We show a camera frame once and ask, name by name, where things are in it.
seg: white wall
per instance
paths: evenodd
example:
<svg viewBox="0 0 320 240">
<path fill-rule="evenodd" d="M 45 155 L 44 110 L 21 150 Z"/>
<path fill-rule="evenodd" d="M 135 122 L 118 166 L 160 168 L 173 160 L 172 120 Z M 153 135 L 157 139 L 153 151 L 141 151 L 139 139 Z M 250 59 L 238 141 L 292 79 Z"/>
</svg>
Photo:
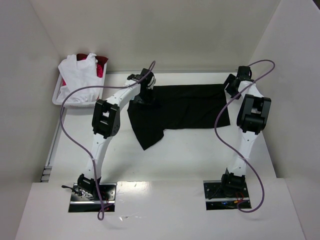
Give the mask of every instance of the white wall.
<svg viewBox="0 0 320 240">
<path fill-rule="evenodd" d="M 279 0 L 30 0 L 61 56 L 95 52 L 108 70 L 234 70 Z"/>
<path fill-rule="evenodd" d="M 282 0 L 251 62 L 276 69 L 258 84 L 272 100 L 263 134 L 285 177 L 308 240 L 320 239 L 320 10 L 312 0 Z M 262 73 L 270 66 L 254 67 Z"/>
<path fill-rule="evenodd" d="M 0 0 L 0 238 L 15 239 L 46 162 L 59 108 L 58 52 L 28 0 Z"/>
</svg>

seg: dark red fabric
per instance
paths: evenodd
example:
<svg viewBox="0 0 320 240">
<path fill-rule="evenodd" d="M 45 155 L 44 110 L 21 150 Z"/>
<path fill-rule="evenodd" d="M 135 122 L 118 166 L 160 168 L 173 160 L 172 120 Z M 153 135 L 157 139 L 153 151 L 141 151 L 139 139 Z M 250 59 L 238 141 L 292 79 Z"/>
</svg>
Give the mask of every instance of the dark red fabric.
<svg viewBox="0 0 320 240">
<path fill-rule="evenodd" d="M 88 56 L 87 54 L 78 53 L 76 55 L 76 60 L 77 61 L 85 60 L 87 59 L 87 56 Z M 98 60 L 98 63 L 96 65 L 96 75 L 97 77 L 102 78 L 104 76 L 104 66 L 109 59 L 105 56 L 96 56 L 95 58 Z M 65 85 L 67 84 L 65 80 L 62 78 L 62 86 L 65 86 Z"/>
</svg>

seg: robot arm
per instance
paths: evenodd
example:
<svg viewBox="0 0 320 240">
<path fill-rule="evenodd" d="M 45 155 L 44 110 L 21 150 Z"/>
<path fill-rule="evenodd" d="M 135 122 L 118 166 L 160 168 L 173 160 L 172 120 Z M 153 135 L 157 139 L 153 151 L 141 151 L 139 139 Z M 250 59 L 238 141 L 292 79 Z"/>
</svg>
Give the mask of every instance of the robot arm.
<svg viewBox="0 0 320 240">
<path fill-rule="evenodd" d="M 248 66 L 240 66 L 237 76 L 230 74 L 224 83 L 225 90 L 232 97 L 251 84 L 251 70 Z M 255 83 L 242 92 L 241 96 L 243 102 L 236 120 L 240 135 L 238 151 L 248 160 L 258 134 L 267 124 L 271 99 L 264 97 Z M 221 178 L 221 186 L 226 195 L 232 196 L 243 188 L 246 168 L 245 161 L 240 156 L 235 156 Z"/>
<path fill-rule="evenodd" d="M 133 98 L 136 103 L 143 105 L 151 105 L 155 100 L 153 86 L 156 80 L 152 72 L 142 82 L 135 84 L 148 71 L 144 68 L 141 74 L 130 75 L 124 85 L 125 88 L 120 89 L 106 100 L 99 99 L 95 104 L 92 118 L 94 135 L 91 154 L 95 162 L 98 182 L 101 179 L 101 169 L 108 145 L 120 129 L 120 111 Z M 85 196 L 94 197 L 96 185 L 92 159 L 88 159 L 85 169 L 77 180 L 77 186 Z"/>
</svg>

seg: mounting plate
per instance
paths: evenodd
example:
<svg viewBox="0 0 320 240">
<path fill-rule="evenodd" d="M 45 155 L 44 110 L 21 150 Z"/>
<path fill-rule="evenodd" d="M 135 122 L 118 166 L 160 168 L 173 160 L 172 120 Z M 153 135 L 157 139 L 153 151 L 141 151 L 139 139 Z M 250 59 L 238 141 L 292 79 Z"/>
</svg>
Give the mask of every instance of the mounting plate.
<svg viewBox="0 0 320 240">
<path fill-rule="evenodd" d="M 104 204 L 112 204 L 105 208 L 105 212 L 115 211 L 115 199 L 116 199 L 116 183 L 100 183 L 100 192 Z M 78 196 L 74 192 L 71 193 L 69 213 L 87 213 L 87 212 L 98 212 L 101 209 L 99 198 L 88 199 L 85 196 Z"/>
<path fill-rule="evenodd" d="M 205 205 L 207 210 L 224 210 L 224 209 L 237 209 L 237 196 L 226 197 L 221 188 L 221 181 L 203 181 Z M 249 192 L 247 184 L 244 183 L 244 187 L 241 191 L 244 201 L 241 203 L 241 209 L 250 209 L 251 203 L 249 198 Z"/>
</svg>

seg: black cloth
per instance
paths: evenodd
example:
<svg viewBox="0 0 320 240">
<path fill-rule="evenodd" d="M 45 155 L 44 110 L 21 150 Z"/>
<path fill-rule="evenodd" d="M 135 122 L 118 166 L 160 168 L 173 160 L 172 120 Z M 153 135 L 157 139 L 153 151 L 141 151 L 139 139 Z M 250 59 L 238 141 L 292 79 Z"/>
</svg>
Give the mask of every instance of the black cloth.
<svg viewBox="0 0 320 240">
<path fill-rule="evenodd" d="M 143 150 L 160 141 L 165 129 L 211 129 L 226 105 L 223 84 L 155 86 L 157 104 L 143 107 L 130 101 L 128 115 Z M 228 109 L 218 127 L 230 125 Z"/>
</svg>

